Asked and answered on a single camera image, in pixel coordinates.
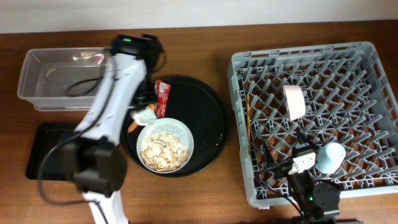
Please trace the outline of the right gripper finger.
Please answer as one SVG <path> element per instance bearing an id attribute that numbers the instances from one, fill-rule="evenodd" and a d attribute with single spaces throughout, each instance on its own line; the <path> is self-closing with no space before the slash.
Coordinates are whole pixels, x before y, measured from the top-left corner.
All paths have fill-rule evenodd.
<path id="1" fill-rule="evenodd" d="M 265 157 L 265 159 L 264 159 L 264 167 L 265 168 L 274 167 L 275 166 L 275 161 L 274 161 L 274 159 L 272 157 L 272 154 L 271 154 L 271 152 L 270 152 L 270 150 L 268 148 L 267 141 L 265 141 L 265 140 L 262 141 L 262 151 L 263 151 L 263 154 L 264 154 L 264 157 Z"/>
<path id="2" fill-rule="evenodd" d="M 298 144 L 297 149 L 313 149 L 314 144 L 301 132 L 297 131 Z"/>

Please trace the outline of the light blue cup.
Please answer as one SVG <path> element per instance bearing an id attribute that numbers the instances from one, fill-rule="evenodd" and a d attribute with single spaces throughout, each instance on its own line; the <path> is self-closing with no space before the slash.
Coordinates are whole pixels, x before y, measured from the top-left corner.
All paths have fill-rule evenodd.
<path id="1" fill-rule="evenodd" d="M 315 168 L 321 173 L 333 174 L 341 166 L 345 155 L 346 151 L 342 144 L 329 142 L 319 150 Z"/>

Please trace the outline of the red snack wrapper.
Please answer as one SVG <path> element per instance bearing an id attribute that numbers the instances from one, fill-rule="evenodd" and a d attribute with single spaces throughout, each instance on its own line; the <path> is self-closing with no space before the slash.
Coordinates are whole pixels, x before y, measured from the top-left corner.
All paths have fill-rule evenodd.
<path id="1" fill-rule="evenodd" d="M 155 81 L 155 94 L 157 98 L 155 112 L 158 118 L 163 118 L 165 116 L 169 92 L 170 84 L 163 82 L 162 80 Z"/>

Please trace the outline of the white pink bowl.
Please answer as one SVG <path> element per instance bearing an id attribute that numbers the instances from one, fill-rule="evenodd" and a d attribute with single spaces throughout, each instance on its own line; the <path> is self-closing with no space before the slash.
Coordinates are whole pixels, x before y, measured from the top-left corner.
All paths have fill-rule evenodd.
<path id="1" fill-rule="evenodd" d="M 306 107 L 302 89 L 298 85 L 284 85 L 283 94 L 286 97 L 286 110 L 289 119 L 295 121 L 305 116 Z"/>

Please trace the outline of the wooden chopstick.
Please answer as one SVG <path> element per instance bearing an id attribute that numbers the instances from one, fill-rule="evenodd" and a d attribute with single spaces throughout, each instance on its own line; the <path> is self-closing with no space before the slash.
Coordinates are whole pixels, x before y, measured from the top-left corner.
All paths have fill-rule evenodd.
<path id="1" fill-rule="evenodd" d="M 251 116 L 250 116 L 250 100 L 251 97 L 249 94 L 246 95 L 246 131 L 248 136 L 248 145 L 250 146 L 251 142 Z"/>

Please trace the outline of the white napkin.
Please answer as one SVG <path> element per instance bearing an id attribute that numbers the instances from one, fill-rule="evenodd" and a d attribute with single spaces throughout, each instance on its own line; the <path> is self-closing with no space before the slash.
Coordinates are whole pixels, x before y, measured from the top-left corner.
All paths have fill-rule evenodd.
<path id="1" fill-rule="evenodd" d="M 139 126 L 152 125 L 154 121 L 158 119 L 155 111 L 149 106 L 140 111 L 132 111 L 130 112 L 130 115 L 134 122 L 136 122 Z"/>

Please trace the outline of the orange carrot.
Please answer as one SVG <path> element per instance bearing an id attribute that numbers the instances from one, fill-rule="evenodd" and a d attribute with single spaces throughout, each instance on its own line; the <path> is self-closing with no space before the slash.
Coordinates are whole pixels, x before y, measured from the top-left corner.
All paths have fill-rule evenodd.
<path id="1" fill-rule="evenodd" d="M 155 104 L 149 104 L 147 107 L 150 108 L 152 111 L 155 111 Z M 139 125 L 138 125 L 135 121 L 133 121 L 133 122 L 130 124 L 130 126 L 128 127 L 127 132 L 128 132 L 128 133 L 133 132 L 138 126 L 139 126 Z"/>

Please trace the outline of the grey plate with food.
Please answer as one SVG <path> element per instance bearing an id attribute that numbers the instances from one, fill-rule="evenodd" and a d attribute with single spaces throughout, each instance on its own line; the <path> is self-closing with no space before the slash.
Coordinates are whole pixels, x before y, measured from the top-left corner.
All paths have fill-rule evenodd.
<path id="1" fill-rule="evenodd" d="M 150 133 L 157 133 L 159 131 L 166 131 L 166 132 L 170 132 L 170 133 L 174 133 L 177 135 L 177 137 L 180 139 L 181 143 L 188 146 L 189 149 L 189 157 L 188 157 L 188 161 L 190 160 L 190 158 L 193 155 L 193 150 L 194 150 L 194 140 L 193 140 L 193 135 L 191 133 L 191 131 L 188 129 L 188 127 L 183 124 L 182 122 L 173 119 L 173 118 L 160 118 L 154 121 L 154 123 L 152 125 L 146 126 L 142 129 L 142 131 L 139 133 L 138 135 L 138 139 L 137 139 L 137 143 L 136 143 L 136 152 L 138 155 L 138 158 L 141 162 L 141 164 L 146 168 L 149 169 L 152 172 L 155 172 L 156 174 L 172 174 L 172 173 L 176 173 L 177 171 L 181 170 L 185 165 L 188 164 L 188 161 L 181 166 L 181 168 L 172 171 L 172 172 L 157 172 L 154 171 L 152 169 L 150 169 L 148 166 L 146 166 L 144 164 L 144 160 L 141 157 L 140 153 L 140 149 L 139 146 L 142 143 L 142 140 L 144 139 L 144 137 L 147 134 Z"/>

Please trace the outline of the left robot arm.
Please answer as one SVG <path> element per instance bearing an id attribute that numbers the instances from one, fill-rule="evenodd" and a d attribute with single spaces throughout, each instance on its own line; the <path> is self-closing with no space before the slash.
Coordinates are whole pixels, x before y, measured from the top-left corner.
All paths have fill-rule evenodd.
<path id="1" fill-rule="evenodd" d="M 96 223 L 128 222 L 121 200 L 127 173 L 121 131 L 131 102 L 140 111 L 154 100 L 149 79 L 163 53 L 154 35 L 117 36 L 90 110 L 60 148 L 67 176 L 89 203 Z"/>

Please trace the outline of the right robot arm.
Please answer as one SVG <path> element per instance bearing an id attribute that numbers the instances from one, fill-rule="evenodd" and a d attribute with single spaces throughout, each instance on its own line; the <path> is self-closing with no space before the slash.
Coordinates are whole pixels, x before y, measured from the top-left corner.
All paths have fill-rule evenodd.
<path id="1" fill-rule="evenodd" d="M 257 181 L 267 190 L 287 199 L 298 211 L 291 223 L 336 223 L 335 217 L 340 214 L 339 202 L 341 188 L 329 180 L 315 180 L 309 169 L 315 166 L 320 147 L 311 142 L 303 133 L 297 132 L 299 145 L 292 156 L 276 162 L 267 142 L 262 142 L 262 153 L 265 156 L 263 168 L 257 173 Z M 271 172 L 276 179 L 285 178 L 292 199 L 282 195 L 265 183 L 261 174 Z"/>

